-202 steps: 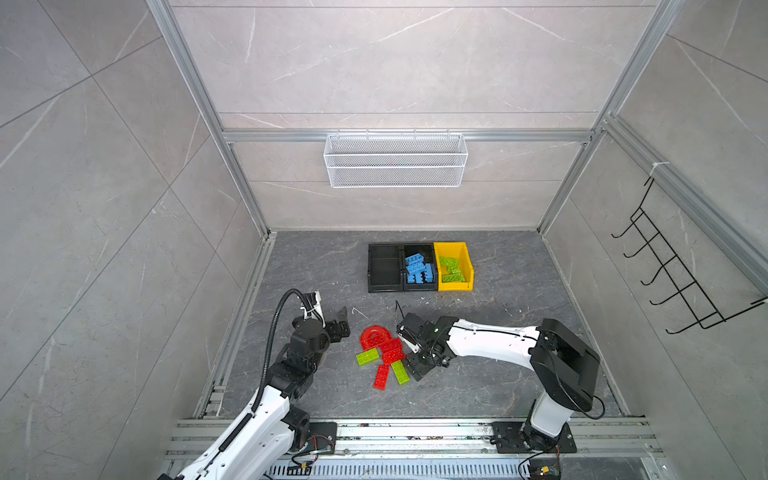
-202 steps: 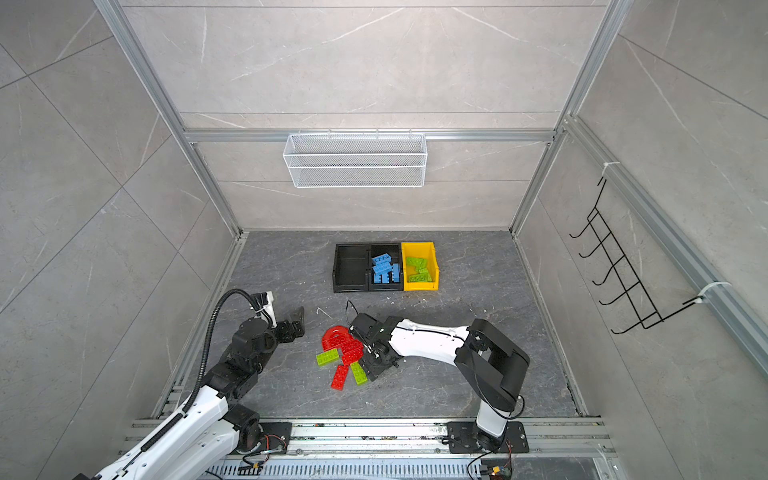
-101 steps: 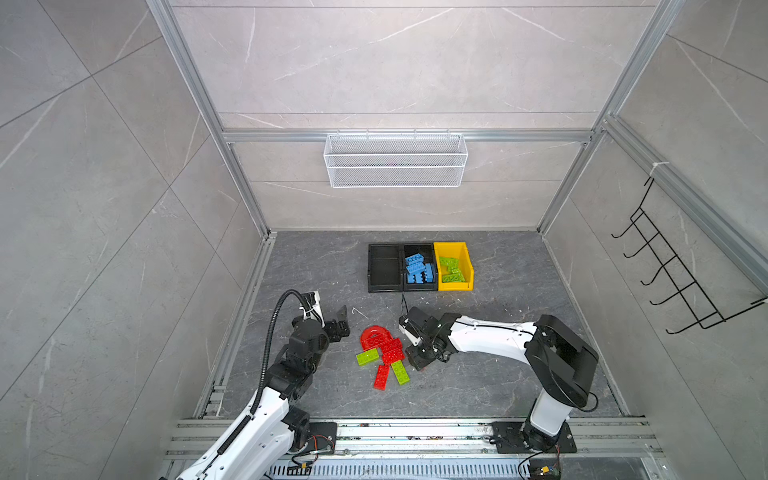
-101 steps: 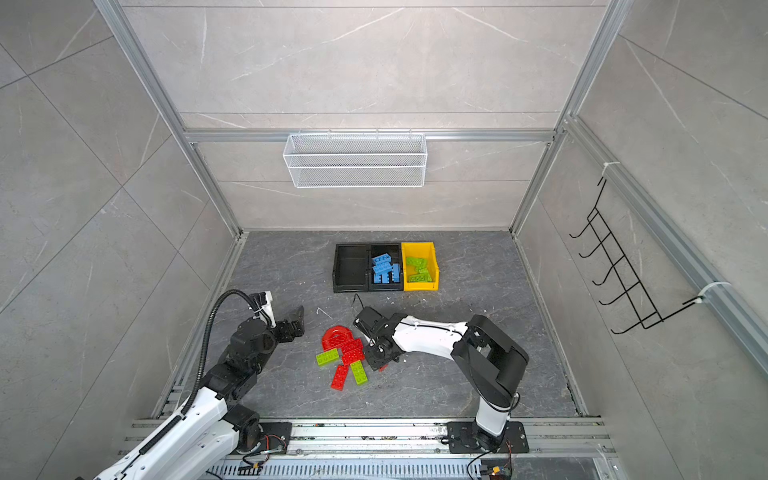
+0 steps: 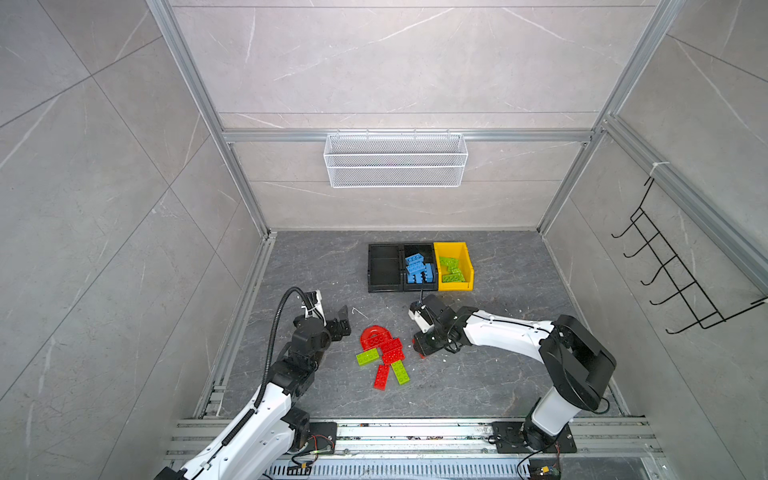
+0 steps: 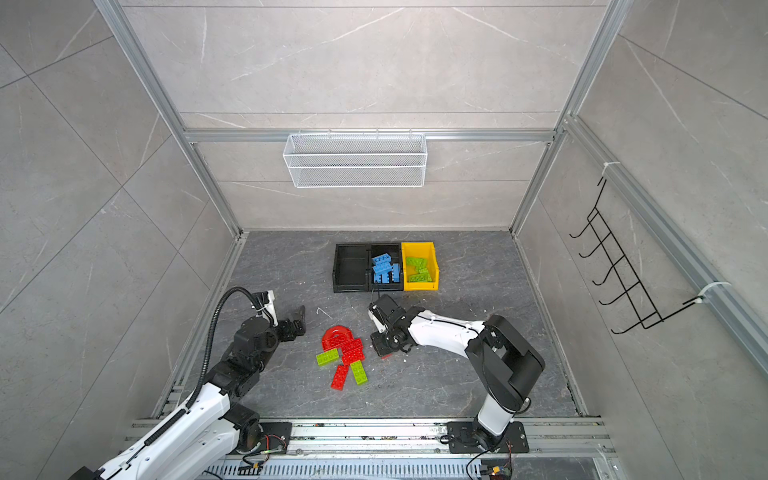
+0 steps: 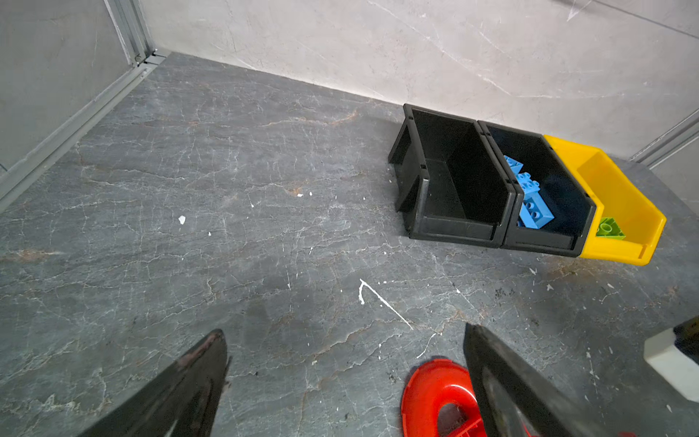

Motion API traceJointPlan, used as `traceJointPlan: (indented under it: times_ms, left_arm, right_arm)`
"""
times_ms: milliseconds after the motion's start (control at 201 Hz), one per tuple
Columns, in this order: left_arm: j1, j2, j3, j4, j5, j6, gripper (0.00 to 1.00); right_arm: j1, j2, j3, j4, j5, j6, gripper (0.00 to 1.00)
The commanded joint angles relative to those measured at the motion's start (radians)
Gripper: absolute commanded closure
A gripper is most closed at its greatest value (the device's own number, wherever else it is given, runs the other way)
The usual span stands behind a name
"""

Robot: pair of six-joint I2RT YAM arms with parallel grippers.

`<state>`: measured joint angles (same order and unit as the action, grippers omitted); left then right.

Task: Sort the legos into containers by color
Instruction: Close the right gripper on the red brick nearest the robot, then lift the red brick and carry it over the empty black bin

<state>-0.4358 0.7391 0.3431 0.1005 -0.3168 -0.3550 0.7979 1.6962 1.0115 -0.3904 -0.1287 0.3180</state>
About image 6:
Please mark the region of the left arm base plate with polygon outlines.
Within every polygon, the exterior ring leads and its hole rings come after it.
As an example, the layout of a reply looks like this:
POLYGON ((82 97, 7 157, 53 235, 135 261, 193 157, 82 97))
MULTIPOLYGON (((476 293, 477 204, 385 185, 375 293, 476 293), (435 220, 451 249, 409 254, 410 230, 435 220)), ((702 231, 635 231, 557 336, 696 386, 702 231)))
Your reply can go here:
POLYGON ((268 421, 254 424, 241 434, 235 451, 240 455, 284 454, 290 445, 293 424, 268 421))

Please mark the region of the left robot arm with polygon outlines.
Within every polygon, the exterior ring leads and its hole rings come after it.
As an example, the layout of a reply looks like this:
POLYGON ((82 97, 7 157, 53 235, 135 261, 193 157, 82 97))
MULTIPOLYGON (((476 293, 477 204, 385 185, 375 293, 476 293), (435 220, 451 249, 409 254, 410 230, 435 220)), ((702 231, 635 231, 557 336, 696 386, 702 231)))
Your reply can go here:
POLYGON ((149 433, 100 468, 82 467, 73 479, 195 479, 231 452, 248 455, 264 438, 259 415, 239 400, 260 380, 277 347, 306 334, 306 307, 277 316, 271 290, 228 289, 218 301, 205 340, 201 373, 192 393, 149 433), (221 360, 211 364, 220 314, 234 294, 253 309, 221 360))

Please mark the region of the yellow plastic bin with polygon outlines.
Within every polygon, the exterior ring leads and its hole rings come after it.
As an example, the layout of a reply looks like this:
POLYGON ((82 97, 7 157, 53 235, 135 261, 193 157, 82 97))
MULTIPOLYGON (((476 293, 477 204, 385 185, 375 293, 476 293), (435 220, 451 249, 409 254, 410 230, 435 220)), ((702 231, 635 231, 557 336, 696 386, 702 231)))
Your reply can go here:
POLYGON ((403 242, 401 244, 404 268, 404 290, 405 291, 437 291, 439 289, 440 269, 437 261, 435 244, 433 242, 403 242), (427 268, 431 272, 431 283, 411 283, 408 281, 410 275, 417 274, 417 269, 406 264, 406 258, 420 257, 427 260, 427 268))

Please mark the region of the black bin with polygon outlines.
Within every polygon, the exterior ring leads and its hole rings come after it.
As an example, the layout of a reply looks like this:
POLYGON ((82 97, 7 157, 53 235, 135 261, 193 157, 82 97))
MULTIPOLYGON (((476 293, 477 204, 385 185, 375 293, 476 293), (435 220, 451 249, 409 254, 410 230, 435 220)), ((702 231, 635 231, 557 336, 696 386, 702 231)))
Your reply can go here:
POLYGON ((403 291, 404 290, 404 273, 403 273, 403 259, 400 243, 374 243, 370 246, 370 285, 373 291, 403 291), (390 265, 381 265, 374 267, 372 264, 372 258, 381 254, 389 254, 392 258, 390 265), (401 282, 389 283, 389 284, 377 284, 373 281, 374 272, 386 271, 391 265, 397 263, 400 265, 401 282))
POLYGON ((368 292, 370 290, 370 269, 369 244, 337 244, 332 270, 333 292, 368 292))

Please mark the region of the red lego block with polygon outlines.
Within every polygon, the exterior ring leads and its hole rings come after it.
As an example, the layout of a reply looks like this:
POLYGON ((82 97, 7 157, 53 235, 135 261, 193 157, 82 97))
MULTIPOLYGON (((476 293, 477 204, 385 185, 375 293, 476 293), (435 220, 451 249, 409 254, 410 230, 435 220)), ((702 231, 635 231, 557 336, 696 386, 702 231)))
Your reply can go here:
POLYGON ((355 338, 340 346, 342 363, 351 366, 365 359, 364 345, 360 338, 355 338))

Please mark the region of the red arch lego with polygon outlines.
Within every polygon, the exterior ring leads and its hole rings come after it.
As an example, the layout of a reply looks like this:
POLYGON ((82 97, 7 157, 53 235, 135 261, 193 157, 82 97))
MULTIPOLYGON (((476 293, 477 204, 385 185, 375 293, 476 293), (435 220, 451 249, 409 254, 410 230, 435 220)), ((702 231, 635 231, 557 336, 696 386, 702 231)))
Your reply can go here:
POLYGON ((354 335, 347 327, 336 325, 329 328, 322 337, 322 346, 324 351, 340 348, 342 345, 351 342, 354 335))

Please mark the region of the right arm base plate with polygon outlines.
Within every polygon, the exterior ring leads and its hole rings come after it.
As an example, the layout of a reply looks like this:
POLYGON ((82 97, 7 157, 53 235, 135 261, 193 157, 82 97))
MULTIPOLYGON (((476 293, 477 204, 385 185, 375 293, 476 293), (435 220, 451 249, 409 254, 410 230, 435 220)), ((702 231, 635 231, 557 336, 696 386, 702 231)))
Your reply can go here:
POLYGON ((446 424, 447 431, 439 442, 449 447, 452 454, 511 452, 529 453, 530 447, 521 422, 509 423, 499 436, 486 431, 477 422, 454 421, 446 424))

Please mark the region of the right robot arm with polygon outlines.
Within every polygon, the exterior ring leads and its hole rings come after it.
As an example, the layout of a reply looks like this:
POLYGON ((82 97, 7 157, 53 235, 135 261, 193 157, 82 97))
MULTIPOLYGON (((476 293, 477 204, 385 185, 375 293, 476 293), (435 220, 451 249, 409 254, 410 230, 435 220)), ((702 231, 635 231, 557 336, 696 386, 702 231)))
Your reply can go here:
POLYGON ((460 320, 422 307, 404 309, 388 295, 371 303, 368 315, 376 326, 371 341, 381 358, 426 346, 471 363, 486 390, 471 437, 484 450, 500 444, 514 416, 530 404, 530 393, 545 370, 541 354, 499 315, 485 321, 460 320))

